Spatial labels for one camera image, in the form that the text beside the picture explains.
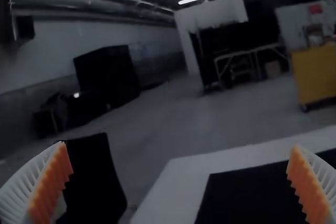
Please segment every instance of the gray floor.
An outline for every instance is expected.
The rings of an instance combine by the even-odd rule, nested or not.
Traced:
[[[182,76],[58,139],[107,132],[121,184],[139,204],[172,158],[214,152],[312,131],[336,123],[329,107],[303,114],[290,75],[201,96],[199,80]],[[19,150],[0,164],[3,183],[54,141]]]

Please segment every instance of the yellow cart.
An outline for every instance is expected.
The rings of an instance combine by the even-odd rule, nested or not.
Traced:
[[[304,112],[309,105],[336,97],[336,47],[334,42],[292,52],[293,70]]]

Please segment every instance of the red sign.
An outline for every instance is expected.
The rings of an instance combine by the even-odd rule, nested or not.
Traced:
[[[320,14],[323,13],[322,6],[320,4],[310,5],[308,6],[308,10],[310,14]]]

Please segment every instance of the fluorescent ceiling light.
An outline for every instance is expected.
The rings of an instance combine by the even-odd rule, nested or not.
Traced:
[[[184,5],[184,4],[187,4],[187,3],[190,3],[190,2],[194,2],[194,1],[197,1],[197,0],[181,0],[179,1],[179,5]]]

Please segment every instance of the metal frame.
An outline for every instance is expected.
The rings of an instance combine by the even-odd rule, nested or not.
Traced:
[[[252,64],[251,55],[253,55],[255,57],[255,59],[256,59],[256,68],[257,68],[256,72],[257,72],[259,80],[261,79],[261,73],[260,73],[260,66],[259,66],[259,60],[258,60],[258,52],[270,49],[270,50],[274,51],[279,56],[281,56],[282,58],[286,59],[289,62],[289,58],[286,55],[282,54],[281,52],[279,52],[276,49],[278,47],[284,47],[284,44],[279,42],[279,43],[269,44],[269,45],[266,45],[266,46],[257,47],[257,48],[254,48],[254,49],[248,50],[248,51],[238,51],[238,52],[233,52],[231,54],[226,54],[226,55],[218,56],[217,58],[214,59],[214,63],[215,63],[215,67],[216,67],[216,73],[217,73],[219,85],[221,87],[223,87],[223,83],[222,83],[221,77],[225,73],[225,71],[228,69],[228,67],[230,66],[230,63],[231,63],[232,59],[234,57],[237,57],[237,56],[248,55],[249,56],[249,60],[251,62],[251,66],[253,68],[254,68],[254,64]],[[224,59],[229,59],[229,60],[225,64],[224,69],[222,71],[220,71],[219,67],[218,67],[218,62],[220,60],[224,60]]]

